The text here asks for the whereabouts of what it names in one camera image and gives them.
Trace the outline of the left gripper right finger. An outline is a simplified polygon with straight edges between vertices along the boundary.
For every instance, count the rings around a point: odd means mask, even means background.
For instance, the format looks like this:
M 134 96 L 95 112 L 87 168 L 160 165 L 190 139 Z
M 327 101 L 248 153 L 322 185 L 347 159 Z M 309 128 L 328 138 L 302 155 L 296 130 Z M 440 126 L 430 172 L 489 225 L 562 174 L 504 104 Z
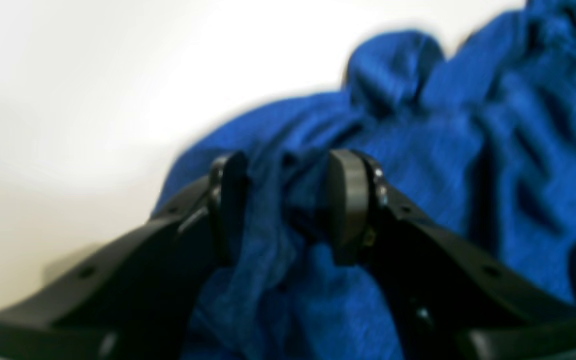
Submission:
M 334 264 L 387 302 L 407 360 L 576 360 L 576 307 L 436 224 L 365 153 L 327 161 Z

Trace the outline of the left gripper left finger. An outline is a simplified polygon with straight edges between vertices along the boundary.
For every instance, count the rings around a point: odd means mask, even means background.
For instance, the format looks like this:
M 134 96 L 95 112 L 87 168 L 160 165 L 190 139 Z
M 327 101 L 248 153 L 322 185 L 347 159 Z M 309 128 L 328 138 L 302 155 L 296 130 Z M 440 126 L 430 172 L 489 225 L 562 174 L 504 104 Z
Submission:
M 147 223 L 0 310 L 0 358 L 177 360 L 203 286 L 240 256 L 247 167 L 219 156 Z

